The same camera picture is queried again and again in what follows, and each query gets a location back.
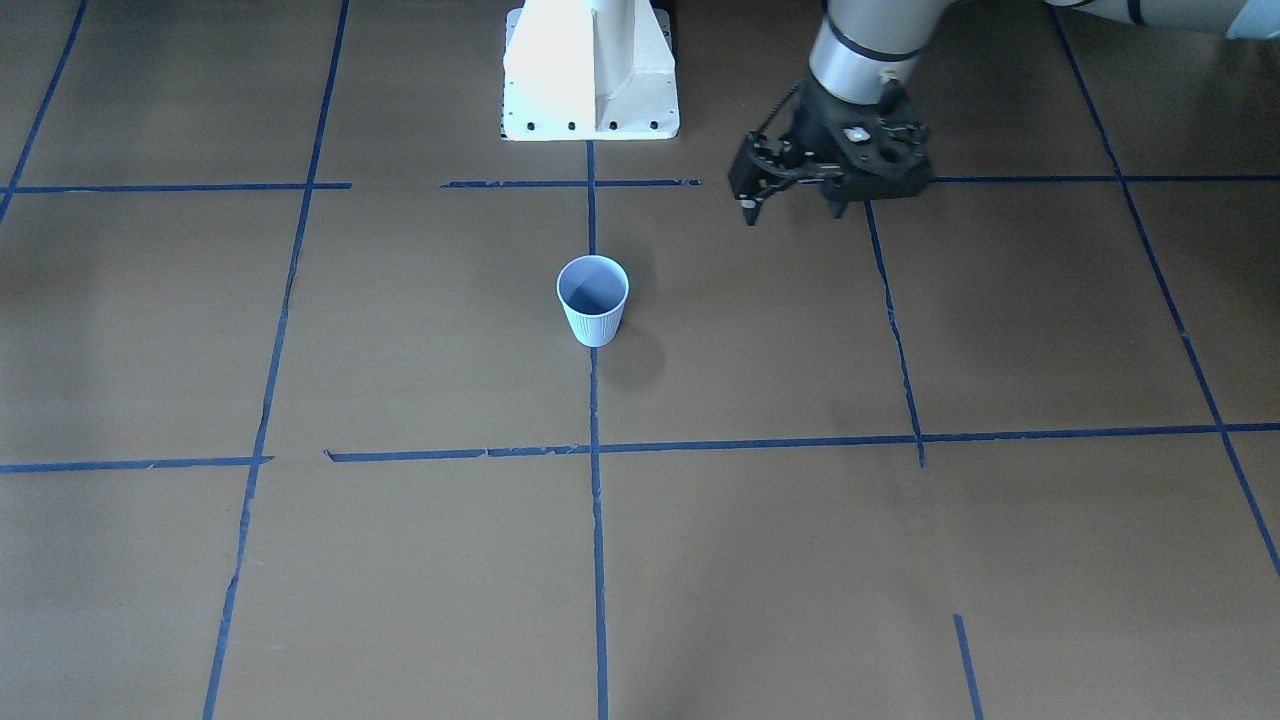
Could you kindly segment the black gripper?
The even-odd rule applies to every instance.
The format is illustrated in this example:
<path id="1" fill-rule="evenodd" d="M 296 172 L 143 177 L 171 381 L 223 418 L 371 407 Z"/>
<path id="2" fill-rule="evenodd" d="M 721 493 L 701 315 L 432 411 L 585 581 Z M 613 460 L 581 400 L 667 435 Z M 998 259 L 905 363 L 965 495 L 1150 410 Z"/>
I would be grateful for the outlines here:
<path id="1" fill-rule="evenodd" d="M 928 138 L 928 126 L 896 78 L 874 90 L 869 104 L 847 102 L 804 78 L 782 138 L 742 137 L 727 174 L 730 192 L 754 227 L 767 199 L 799 177 L 815 181 L 838 220 L 851 202 L 913 197 L 932 183 Z"/>

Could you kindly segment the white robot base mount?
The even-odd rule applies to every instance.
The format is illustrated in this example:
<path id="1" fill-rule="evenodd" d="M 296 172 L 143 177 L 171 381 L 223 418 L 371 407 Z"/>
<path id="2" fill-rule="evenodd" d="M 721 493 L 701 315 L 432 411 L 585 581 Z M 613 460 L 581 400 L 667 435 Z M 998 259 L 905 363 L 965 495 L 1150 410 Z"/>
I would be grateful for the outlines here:
<path id="1" fill-rule="evenodd" d="M 672 12 L 655 1 L 526 1 L 506 15 L 500 135 L 666 141 L 681 127 Z"/>

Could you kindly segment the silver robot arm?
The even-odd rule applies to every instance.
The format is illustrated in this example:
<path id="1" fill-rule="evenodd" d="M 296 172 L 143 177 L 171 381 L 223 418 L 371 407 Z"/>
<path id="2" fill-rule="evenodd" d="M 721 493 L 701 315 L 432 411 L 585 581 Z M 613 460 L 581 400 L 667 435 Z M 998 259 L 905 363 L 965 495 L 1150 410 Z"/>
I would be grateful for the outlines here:
<path id="1" fill-rule="evenodd" d="M 927 131 L 906 82 L 950 1 L 827 1 L 781 160 L 817 184 L 832 215 L 904 199 L 932 182 Z"/>

